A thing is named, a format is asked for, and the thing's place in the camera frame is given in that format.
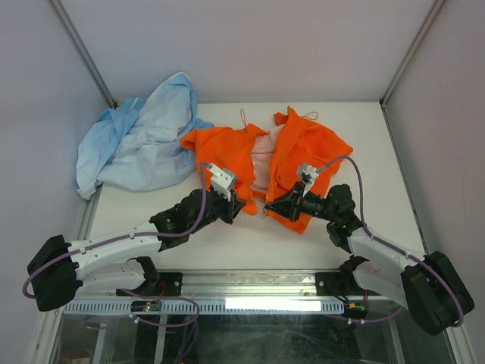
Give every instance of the light blue fabric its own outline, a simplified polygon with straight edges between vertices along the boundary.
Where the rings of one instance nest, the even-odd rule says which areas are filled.
[[[196,169],[196,155],[180,146],[194,128],[197,96],[184,73],[163,82],[147,99],[127,99],[105,110],[79,146],[77,192],[85,199],[109,182],[135,191],[178,184]]]

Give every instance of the drawstring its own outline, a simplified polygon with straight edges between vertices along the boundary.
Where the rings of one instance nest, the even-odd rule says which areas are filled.
[[[311,114],[315,114],[317,116],[315,116],[314,118],[310,118],[309,115],[311,115]],[[318,113],[316,111],[310,111],[308,114],[303,115],[302,118],[307,118],[307,119],[315,121],[315,120],[318,119]]]
[[[244,124],[244,131],[247,133],[248,132],[248,124],[246,123],[246,114],[244,113],[244,109],[241,108],[239,111],[239,114],[241,115],[241,120],[242,123]]]

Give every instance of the white wall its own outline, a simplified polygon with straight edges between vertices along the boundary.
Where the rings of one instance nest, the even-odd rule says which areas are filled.
[[[0,362],[23,362],[38,313],[27,264],[50,236],[74,236],[77,144],[104,108],[47,1],[0,10]]]
[[[62,0],[117,100],[187,72],[202,101],[374,100],[433,0]]]
[[[427,243],[474,298],[465,324],[485,361],[485,2],[449,0],[388,107]]]

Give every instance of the orange garment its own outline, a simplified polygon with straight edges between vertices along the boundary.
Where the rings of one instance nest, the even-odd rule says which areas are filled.
[[[332,158],[338,155],[349,155],[353,150],[331,129],[299,116],[290,107],[288,107],[288,115],[277,113],[274,115],[274,120],[277,125],[285,124],[285,127],[280,131],[271,157],[271,179],[267,196],[251,188],[251,183],[255,180],[251,160],[252,147],[256,137],[268,134],[267,131],[253,124],[248,125],[247,132],[244,129],[213,127],[192,130],[181,140],[183,148],[196,151],[198,168],[200,162],[210,162],[215,163],[219,168],[228,168],[236,174],[238,181],[234,189],[238,198],[246,201],[243,211],[250,215],[258,213],[255,196],[271,202],[291,190],[299,180],[296,170],[301,164],[308,163],[319,168]],[[320,173],[311,191],[324,196],[330,184],[330,177],[338,171],[339,166],[339,162],[334,163]],[[209,186],[211,176],[206,174],[205,178]],[[311,219],[308,215],[301,215],[297,222],[292,223],[274,212],[268,211],[266,214],[300,234],[303,234]]]

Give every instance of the folded cloth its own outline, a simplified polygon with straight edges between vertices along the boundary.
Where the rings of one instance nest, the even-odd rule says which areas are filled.
[[[274,120],[279,127],[269,132],[253,124],[249,124],[247,130],[213,127],[193,130],[181,142],[184,148],[196,151],[198,166],[202,161],[212,162],[236,174],[238,181],[234,189],[238,198],[246,201],[243,211],[250,215],[258,212],[255,197],[272,202],[290,191],[299,180],[296,170],[301,164],[321,167],[338,155],[352,153],[352,147],[331,129],[299,116],[292,108],[288,108],[288,115],[275,114]],[[322,171],[311,191],[324,195],[339,166],[337,162]],[[209,186],[210,176],[206,174],[205,177]],[[297,222],[290,222],[271,211],[266,213],[300,234],[311,219],[302,215]]]
[[[105,110],[79,145],[77,192],[89,199],[102,182],[135,191],[181,182],[196,169],[196,156],[180,139],[194,128],[214,126],[196,112],[197,95],[184,73],[147,99],[126,99],[120,108]]]

